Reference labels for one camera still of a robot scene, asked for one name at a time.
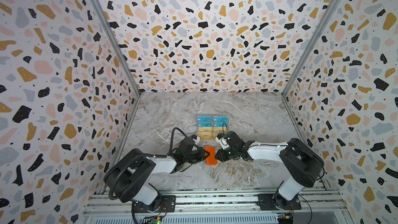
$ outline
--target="black cable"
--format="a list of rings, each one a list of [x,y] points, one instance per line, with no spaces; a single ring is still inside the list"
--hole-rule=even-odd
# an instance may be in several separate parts
[[[144,219],[153,219],[153,218],[156,218],[156,217],[158,217],[158,216],[162,213],[162,211],[163,211],[163,207],[162,207],[162,204],[160,204],[160,212],[159,212],[157,215],[149,216],[149,217],[144,217]]]
[[[167,157],[167,155],[154,155],[154,154],[148,154],[148,153],[141,153],[138,154],[137,156],[133,157],[132,159],[130,159],[126,165],[121,169],[121,171],[117,174],[117,176],[115,177],[115,180],[113,181],[111,187],[109,187],[109,199],[111,200],[116,200],[118,199],[117,196],[113,195],[113,191],[115,190],[116,184],[119,181],[119,178],[122,176],[122,174],[124,172],[127,171],[128,167],[130,167],[130,165],[132,165],[134,162],[136,162],[138,159],[140,159],[141,157]]]
[[[174,138],[174,131],[175,131],[175,130],[178,130],[179,132],[181,132],[186,138],[188,137],[183,131],[181,131],[180,128],[174,127],[173,130],[172,130],[172,136],[171,136],[171,138],[170,138],[170,147],[169,147],[169,152],[167,153],[168,156],[170,156],[171,153],[172,153],[172,149],[173,149],[173,138]]]
[[[289,147],[291,147],[291,148],[294,148],[294,149],[297,149],[297,150],[299,150],[299,151],[301,151],[301,152],[306,153],[306,154],[307,154],[308,156],[310,156],[310,157],[313,157],[313,156],[312,156],[311,154],[309,154],[308,152],[305,152],[305,151],[303,151],[302,149],[300,149],[300,148],[298,148],[298,147],[294,147],[294,146],[290,146],[290,145],[256,144],[256,145],[252,145],[251,147],[255,147],[255,146],[289,146]],[[322,162],[319,161],[318,158],[314,157],[314,159],[321,165],[321,167],[322,167],[322,169],[323,169],[323,174],[322,174],[321,177],[319,177],[318,179],[316,179],[316,181],[317,181],[317,180],[322,179],[322,177],[325,176],[325,168],[324,168],[324,165],[322,164]]]
[[[132,208],[131,208],[132,220],[133,220],[134,224],[138,224],[138,221],[137,221],[137,219],[135,218],[134,206],[135,206],[135,202],[132,202]]]
[[[307,201],[304,197],[302,197],[301,195],[298,195],[298,196],[301,197],[301,198],[303,198],[304,201],[308,204],[308,207],[310,207],[310,210],[311,210],[311,218],[310,218],[310,221],[308,221],[308,223],[307,223],[307,224],[310,224],[310,222],[311,222],[311,220],[312,220],[312,208],[311,208],[310,204],[308,203],[308,201]]]
[[[225,128],[226,128],[226,132],[227,132],[227,133],[228,133],[228,127],[226,126],[226,123],[225,123],[225,122],[222,123],[222,134],[225,135],[225,132],[224,132],[224,124],[225,124]]]

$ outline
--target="terrazzo wallpaper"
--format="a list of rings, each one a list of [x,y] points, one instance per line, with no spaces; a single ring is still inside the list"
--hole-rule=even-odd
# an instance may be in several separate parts
[[[287,100],[358,224],[398,223],[396,0],[342,0]]]
[[[0,223],[77,223],[134,99],[87,0],[0,0]]]
[[[99,0],[153,92],[282,91],[330,0]]]

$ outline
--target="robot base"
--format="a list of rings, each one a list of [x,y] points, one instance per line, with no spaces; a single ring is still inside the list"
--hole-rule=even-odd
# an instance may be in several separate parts
[[[160,204],[163,205],[163,203],[166,204],[167,213],[174,212],[174,210],[176,208],[176,196],[175,195],[162,195]],[[138,202],[134,206],[134,213],[152,213],[152,212],[150,211],[150,206],[145,205],[142,202]]]
[[[258,194],[258,202],[257,205],[260,206],[260,210],[281,210],[275,204],[274,194]],[[298,201],[299,197],[296,195],[291,201],[287,202],[286,207],[283,210],[291,210],[292,204],[294,210],[300,210],[301,204]]]

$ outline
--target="blue vip card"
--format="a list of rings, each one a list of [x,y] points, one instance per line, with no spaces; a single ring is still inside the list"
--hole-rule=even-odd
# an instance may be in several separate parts
[[[202,116],[198,116],[197,121],[211,121],[211,116],[210,115],[202,115]]]
[[[214,122],[225,122],[228,123],[228,117],[227,116],[214,116]]]
[[[213,122],[211,121],[198,121],[199,127],[212,127]]]
[[[215,121],[214,127],[222,127],[223,124],[224,124],[224,126],[228,127],[228,122],[224,122],[224,121]]]

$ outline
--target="metal rail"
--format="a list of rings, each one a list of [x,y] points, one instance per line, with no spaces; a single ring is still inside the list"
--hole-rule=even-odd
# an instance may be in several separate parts
[[[302,53],[302,56],[298,63],[296,64],[295,69],[293,70],[289,81],[287,82],[285,88],[283,89],[283,96],[286,97],[286,95],[289,93],[290,88],[294,85],[296,82],[297,77],[299,76],[304,64],[307,62],[308,58],[310,57],[312,50],[314,49],[315,44],[318,42],[321,34],[327,27],[327,24],[333,14],[336,12],[339,3],[341,0],[331,0],[330,4],[328,5],[321,21],[319,24],[316,26],[315,31],[313,35],[311,36],[310,42],[308,43],[307,47],[305,48],[304,52]]]
[[[138,90],[137,84],[133,78],[133,76],[131,75],[129,66],[127,65],[124,56],[122,54],[122,51],[119,48],[119,44],[116,41],[115,36],[113,35],[113,32],[109,26],[108,21],[106,20],[104,11],[102,10],[101,4],[98,0],[88,0],[95,12],[95,15],[98,18],[99,23],[101,24],[106,37],[108,38],[109,43],[111,44],[113,50],[116,53],[116,57],[119,61],[119,64],[122,66],[122,69],[124,71],[124,73],[127,76],[127,79],[129,80],[130,86],[132,88],[132,91],[134,92],[134,94],[136,95],[136,97],[138,98],[140,95],[140,91]]]

